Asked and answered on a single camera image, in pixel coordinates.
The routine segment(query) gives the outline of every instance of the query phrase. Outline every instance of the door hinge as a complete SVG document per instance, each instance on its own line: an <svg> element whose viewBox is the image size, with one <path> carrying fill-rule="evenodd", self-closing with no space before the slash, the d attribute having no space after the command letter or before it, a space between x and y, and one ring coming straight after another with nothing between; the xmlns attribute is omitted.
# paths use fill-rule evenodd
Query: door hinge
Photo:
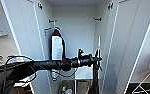
<svg viewBox="0 0 150 94"><path fill-rule="evenodd" d="M111 4L108 5L108 10L110 10L112 8L113 8L113 3L111 3Z"/></svg>
<svg viewBox="0 0 150 94"><path fill-rule="evenodd" d="M42 10L42 4L40 4L40 3L38 3L38 7L39 7L39 9L41 9Z"/></svg>
<svg viewBox="0 0 150 94"><path fill-rule="evenodd" d="M30 1L31 3L34 3L34 1L33 1L33 0L28 0L28 1Z"/></svg>

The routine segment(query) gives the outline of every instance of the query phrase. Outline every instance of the floor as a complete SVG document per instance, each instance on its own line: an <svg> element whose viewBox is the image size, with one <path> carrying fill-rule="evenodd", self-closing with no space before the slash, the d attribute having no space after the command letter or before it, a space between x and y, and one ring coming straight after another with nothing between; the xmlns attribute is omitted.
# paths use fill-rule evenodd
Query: floor
<svg viewBox="0 0 150 94"><path fill-rule="evenodd" d="M132 83L129 84L128 90L126 92L126 94L132 94L132 91L138 86L139 83ZM143 83L141 85L145 90L148 90L150 88L150 83Z"/></svg>

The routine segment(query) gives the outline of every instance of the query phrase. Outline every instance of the white wall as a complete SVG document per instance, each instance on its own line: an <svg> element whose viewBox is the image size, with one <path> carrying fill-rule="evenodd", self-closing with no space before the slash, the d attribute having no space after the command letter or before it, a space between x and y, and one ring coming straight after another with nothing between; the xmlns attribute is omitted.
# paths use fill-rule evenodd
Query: white wall
<svg viewBox="0 0 150 94"><path fill-rule="evenodd" d="M94 45L93 45L93 54L98 49L98 36L101 36L101 57L102 61L101 68L102 71L99 71L99 90L101 92L103 79L104 79L104 73L105 73L105 62L106 62L106 51L105 49L105 38L107 33L107 26L108 26L108 20L109 20L109 12L110 10L107 9L108 4L110 3L110 0L104 0L101 4L97 7L97 18L102 18L102 21L96 21L96 28L95 28L95 34L94 34Z"/></svg>
<svg viewBox="0 0 150 94"><path fill-rule="evenodd" d="M150 26L148 32L131 83L141 82L150 72L148 68L150 64Z"/></svg>
<svg viewBox="0 0 150 94"><path fill-rule="evenodd" d="M77 57L78 49L83 49L85 54L92 53L96 6L53 6L53 11L54 19L58 20L56 26L60 27L60 33L65 40L66 57ZM88 68L85 69L90 71L89 74L91 76L92 70ZM73 71L74 69L64 74L70 75Z"/></svg>

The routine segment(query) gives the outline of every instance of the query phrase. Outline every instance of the ceiling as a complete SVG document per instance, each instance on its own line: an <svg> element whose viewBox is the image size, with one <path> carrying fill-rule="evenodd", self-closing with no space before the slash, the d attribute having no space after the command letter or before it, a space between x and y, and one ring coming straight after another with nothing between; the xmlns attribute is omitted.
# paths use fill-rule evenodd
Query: ceiling
<svg viewBox="0 0 150 94"><path fill-rule="evenodd" d="M98 5L102 2L103 0L47 0L52 5L74 5L74 6L79 6L79 5Z"/></svg>

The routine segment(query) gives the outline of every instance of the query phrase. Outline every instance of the black cable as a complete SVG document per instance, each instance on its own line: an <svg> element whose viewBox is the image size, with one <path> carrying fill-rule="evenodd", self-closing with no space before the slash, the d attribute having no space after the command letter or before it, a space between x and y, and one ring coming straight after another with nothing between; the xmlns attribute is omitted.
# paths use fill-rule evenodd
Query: black cable
<svg viewBox="0 0 150 94"><path fill-rule="evenodd" d="M29 57L26 57L26 56L13 56L13 57L10 57L9 59L7 59L5 65L4 65L4 81L3 81L3 86L2 86L2 89L3 89L3 90L2 90L2 94L4 94L5 88L6 88L5 86L6 86L6 78L7 78L7 70L6 70L7 63L8 63L9 60L11 60L11 59L14 58L14 57L24 57L24 58L27 58L27 59L33 61L33 59L31 59L31 58L29 58Z"/></svg>
<svg viewBox="0 0 150 94"><path fill-rule="evenodd" d="M39 66L39 67L41 67L41 68L44 69L44 70L47 70L46 68L42 67L39 63L40 63L40 62L38 62L38 66ZM65 75L63 75L63 74L61 74L61 73L58 73L58 72L56 72L56 71L51 71L51 72L55 72L56 74L59 74L59 75L62 76L62 77L68 78L68 77L72 77L72 76L77 72L77 69L76 69L71 75L69 75L69 76L65 76Z"/></svg>
<svg viewBox="0 0 150 94"><path fill-rule="evenodd" d="M62 76L62 77L68 78L68 77L72 77L72 76L77 72L77 69L76 69L71 75L69 75L69 76L65 76L65 75L63 75L63 74L61 74L61 73L58 73L58 72L56 72L56 71L51 71L51 72L55 72L56 74L59 74L59 75Z"/></svg>

